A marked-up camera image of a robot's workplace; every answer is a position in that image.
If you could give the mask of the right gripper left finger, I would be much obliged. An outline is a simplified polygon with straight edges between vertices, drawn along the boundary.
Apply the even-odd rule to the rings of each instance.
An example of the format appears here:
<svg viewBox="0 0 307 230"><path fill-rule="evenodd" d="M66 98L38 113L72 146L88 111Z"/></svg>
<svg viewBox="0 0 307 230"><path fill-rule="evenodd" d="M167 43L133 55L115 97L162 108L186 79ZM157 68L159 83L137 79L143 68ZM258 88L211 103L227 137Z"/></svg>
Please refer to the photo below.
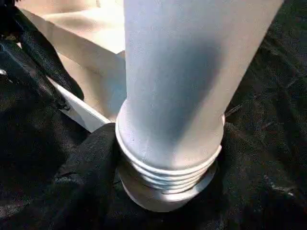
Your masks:
<svg viewBox="0 0 307 230"><path fill-rule="evenodd" d="M103 125L62 165L41 197L1 221L2 230L101 230L120 159L115 123Z"/></svg>

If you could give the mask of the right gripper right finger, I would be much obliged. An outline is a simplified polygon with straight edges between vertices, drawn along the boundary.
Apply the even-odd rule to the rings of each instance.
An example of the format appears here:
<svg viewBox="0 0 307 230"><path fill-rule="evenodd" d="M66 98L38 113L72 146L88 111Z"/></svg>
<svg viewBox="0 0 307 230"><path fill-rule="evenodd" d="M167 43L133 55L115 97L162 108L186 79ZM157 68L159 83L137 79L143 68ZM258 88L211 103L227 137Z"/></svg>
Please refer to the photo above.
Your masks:
<svg viewBox="0 0 307 230"><path fill-rule="evenodd" d="M218 170L209 187L209 230L304 230L307 198L253 137L226 123Z"/></svg>

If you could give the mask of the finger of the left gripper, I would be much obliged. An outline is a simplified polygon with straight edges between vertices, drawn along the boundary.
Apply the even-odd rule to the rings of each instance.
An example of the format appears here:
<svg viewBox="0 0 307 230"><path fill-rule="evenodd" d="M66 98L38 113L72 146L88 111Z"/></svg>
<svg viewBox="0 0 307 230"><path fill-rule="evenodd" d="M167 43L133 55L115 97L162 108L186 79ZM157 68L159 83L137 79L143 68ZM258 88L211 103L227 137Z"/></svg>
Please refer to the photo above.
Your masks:
<svg viewBox="0 0 307 230"><path fill-rule="evenodd" d="M12 21L16 26L22 49L48 77L83 100L82 89L64 68L53 45L16 7L12 9Z"/></svg>
<svg viewBox="0 0 307 230"><path fill-rule="evenodd" d="M61 93L35 62L13 41L0 41L0 73L27 86L45 100L55 104L58 109L70 109Z"/></svg>

